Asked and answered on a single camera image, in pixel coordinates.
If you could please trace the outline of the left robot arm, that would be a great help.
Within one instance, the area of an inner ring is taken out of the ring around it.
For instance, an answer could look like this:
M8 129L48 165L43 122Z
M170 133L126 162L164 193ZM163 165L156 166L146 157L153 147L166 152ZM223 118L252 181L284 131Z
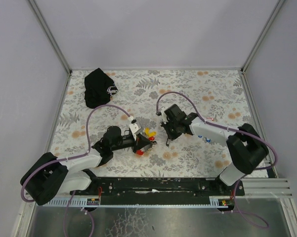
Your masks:
M84 154L70 158L58 158L53 153L43 154L21 178L21 193L28 193L38 205L44 205L56 195L74 190L86 190L91 184L87 170L106 164L113 152L131 148L142 155L154 145L154 141L142 135L136 123L122 134L118 126L107 128L103 137Z

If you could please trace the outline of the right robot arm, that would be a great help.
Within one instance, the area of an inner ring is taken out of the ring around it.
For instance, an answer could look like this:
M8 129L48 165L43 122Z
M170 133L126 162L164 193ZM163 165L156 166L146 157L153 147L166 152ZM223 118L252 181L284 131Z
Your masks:
M232 162L218 175L226 186L251 174L269 154L267 146L250 124L243 124L238 129L224 127L201 119L197 113L186 114L178 105L160 109L156 115L162 117L161 127L173 141L182 134L201 136L226 146Z

